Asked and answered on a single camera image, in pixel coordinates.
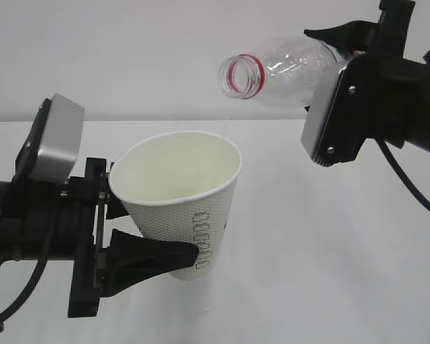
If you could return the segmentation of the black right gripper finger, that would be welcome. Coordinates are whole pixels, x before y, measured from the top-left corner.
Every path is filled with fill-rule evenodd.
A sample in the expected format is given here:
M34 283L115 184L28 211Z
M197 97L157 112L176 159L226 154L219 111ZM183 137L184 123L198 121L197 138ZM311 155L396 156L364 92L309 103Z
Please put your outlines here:
M304 35L333 47L341 54L367 52L378 30L369 21L350 21L327 29L305 29Z

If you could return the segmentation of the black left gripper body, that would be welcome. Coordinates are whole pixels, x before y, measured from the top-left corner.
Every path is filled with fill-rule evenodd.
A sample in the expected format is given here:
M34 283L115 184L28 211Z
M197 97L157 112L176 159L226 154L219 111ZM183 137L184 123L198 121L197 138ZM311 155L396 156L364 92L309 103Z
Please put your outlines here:
M101 243L95 235L98 226L96 208L105 209L101 193L105 191L107 161L87 158L83 177L71 177L61 193L60 231L69 234L74 248L72 279L68 300L68 318L94 317L100 304L101 282L98 276L98 253Z

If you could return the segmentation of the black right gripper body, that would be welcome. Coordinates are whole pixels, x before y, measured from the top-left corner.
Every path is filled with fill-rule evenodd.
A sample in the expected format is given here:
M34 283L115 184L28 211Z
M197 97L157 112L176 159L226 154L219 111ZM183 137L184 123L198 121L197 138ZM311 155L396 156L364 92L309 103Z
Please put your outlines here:
M416 5L409 0L381 0L381 16L374 38L374 55L403 58L411 16Z

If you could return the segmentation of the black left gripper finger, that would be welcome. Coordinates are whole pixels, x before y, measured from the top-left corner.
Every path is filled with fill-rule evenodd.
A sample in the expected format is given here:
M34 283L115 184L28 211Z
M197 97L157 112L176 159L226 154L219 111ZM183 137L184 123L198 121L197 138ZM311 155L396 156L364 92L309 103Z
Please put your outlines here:
M150 278L192 267L199 254L195 244L146 239L117 229L103 251L102 297L113 297Z
M107 204L107 214L106 219L118 219L128 215L128 211L124 207L122 201L113 193L110 186L110 172L106 173L106 204Z

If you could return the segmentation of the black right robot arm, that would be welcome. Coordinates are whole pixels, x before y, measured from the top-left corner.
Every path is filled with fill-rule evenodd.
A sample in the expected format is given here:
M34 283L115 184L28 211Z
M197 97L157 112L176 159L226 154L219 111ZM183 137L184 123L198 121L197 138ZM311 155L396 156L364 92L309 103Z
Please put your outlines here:
M326 68L307 107L301 142L321 166L354 161L367 139L430 152L430 51L404 57L415 3L382 1L377 22L305 30L346 55Z

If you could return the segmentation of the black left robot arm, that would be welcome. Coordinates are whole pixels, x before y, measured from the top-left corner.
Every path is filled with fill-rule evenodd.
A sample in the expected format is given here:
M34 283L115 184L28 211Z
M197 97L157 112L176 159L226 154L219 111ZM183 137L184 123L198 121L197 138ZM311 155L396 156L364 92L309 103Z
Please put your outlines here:
M24 289L0 311L0 323L29 299L50 260L73 263L70 318L94 317L101 299L196 261L199 248L185 242L113 230L109 244L103 244L105 222L126 214L101 158L88 158L83 176L61 184L26 177L0 182L0 264L36 262Z

